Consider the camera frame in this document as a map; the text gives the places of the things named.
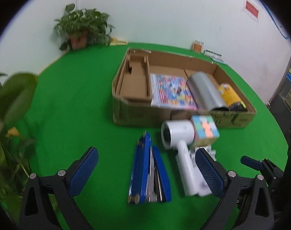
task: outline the white hair dryer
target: white hair dryer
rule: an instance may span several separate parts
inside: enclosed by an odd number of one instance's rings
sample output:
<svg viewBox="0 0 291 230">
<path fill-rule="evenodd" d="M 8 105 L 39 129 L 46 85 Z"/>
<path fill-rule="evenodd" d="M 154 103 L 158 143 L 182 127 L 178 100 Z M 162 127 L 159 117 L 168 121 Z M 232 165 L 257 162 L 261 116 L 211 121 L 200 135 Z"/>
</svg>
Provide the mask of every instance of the white hair dryer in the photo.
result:
<svg viewBox="0 0 291 230">
<path fill-rule="evenodd" d="M 199 192 L 187 147 L 194 141 L 194 137 L 195 129 L 190 120 L 165 121 L 161 126 L 161 139 L 165 149 L 176 149 L 178 152 L 175 158 L 186 196 L 196 195 Z"/>
</svg>

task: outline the silver cylinder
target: silver cylinder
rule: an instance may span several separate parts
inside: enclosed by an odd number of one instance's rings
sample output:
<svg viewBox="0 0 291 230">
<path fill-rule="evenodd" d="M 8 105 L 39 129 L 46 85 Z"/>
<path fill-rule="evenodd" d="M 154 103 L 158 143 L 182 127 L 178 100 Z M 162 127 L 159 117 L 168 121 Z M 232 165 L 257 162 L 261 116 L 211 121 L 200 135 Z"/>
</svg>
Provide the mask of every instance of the silver cylinder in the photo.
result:
<svg viewBox="0 0 291 230">
<path fill-rule="evenodd" d="M 199 109 L 228 111 L 225 101 L 206 73 L 196 72 L 187 80 L 187 86 Z"/>
</svg>

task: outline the colorful puzzle box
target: colorful puzzle box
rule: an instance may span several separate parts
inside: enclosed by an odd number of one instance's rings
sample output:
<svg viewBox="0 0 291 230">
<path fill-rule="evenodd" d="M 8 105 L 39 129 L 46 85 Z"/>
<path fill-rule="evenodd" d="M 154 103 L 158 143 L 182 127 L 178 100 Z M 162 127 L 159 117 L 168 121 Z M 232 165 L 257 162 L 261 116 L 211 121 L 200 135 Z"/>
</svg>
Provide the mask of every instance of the colorful puzzle box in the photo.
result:
<svg viewBox="0 0 291 230">
<path fill-rule="evenodd" d="M 151 73 L 151 106 L 197 110 L 186 80 L 182 77 Z"/>
</svg>

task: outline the sign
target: sign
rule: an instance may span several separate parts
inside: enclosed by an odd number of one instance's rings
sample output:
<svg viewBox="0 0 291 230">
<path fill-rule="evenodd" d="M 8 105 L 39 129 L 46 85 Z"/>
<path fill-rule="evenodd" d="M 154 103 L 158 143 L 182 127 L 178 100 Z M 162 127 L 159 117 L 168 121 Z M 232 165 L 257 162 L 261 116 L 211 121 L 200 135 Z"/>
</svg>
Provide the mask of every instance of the sign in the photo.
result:
<svg viewBox="0 0 291 230">
<path fill-rule="evenodd" d="M 248 0 L 246 0 L 244 3 L 243 11 L 246 12 L 255 21 L 259 20 L 260 11 Z"/>
</svg>

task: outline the cardboard box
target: cardboard box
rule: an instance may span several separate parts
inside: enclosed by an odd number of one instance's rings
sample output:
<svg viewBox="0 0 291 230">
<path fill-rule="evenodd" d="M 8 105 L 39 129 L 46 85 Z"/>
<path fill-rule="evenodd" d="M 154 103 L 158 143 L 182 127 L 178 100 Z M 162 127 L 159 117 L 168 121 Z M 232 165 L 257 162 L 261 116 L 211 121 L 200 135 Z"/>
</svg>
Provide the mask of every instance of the cardboard box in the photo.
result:
<svg viewBox="0 0 291 230">
<path fill-rule="evenodd" d="M 229 83 L 245 103 L 248 111 L 223 112 L 179 110 L 174 108 L 153 107 L 151 103 L 148 102 L 149 100 L 140 100 L 140 96 L 138 98 L 126 99 L 120 95 L 120 91 L 123 86 L 124 70 L 126 70 L 127 60 L 131 54 L 147 56 L 149 66 L 148 76 L 150 73 L 158 73 L 180 76 L 187 80 L 192 73 L 202 71 L 207 73 L 217 87 L 222 83 Z M 147 79 L 147 82 L 147 89 L 150 88 L 151 90 L 149 79 Z M 140 91 L 140 93 L 143 94 L 143 99 L 145 98 L 144 88 L 135 86 L 134 89 L 135 95 Z M 114 103 L 114 122 L 120 125 L 160 127 L 165 120 L 190 119 L 192 115 L 211 115 L 219 128 L 243 128 L 252 121 L 257 113 L 256 109 L 243 92 L 217 64 L 191 56 L 144 49 L 129 48 L 127 50 L 118 72 L 112 81 L 112 96 Z"/>
</svg>

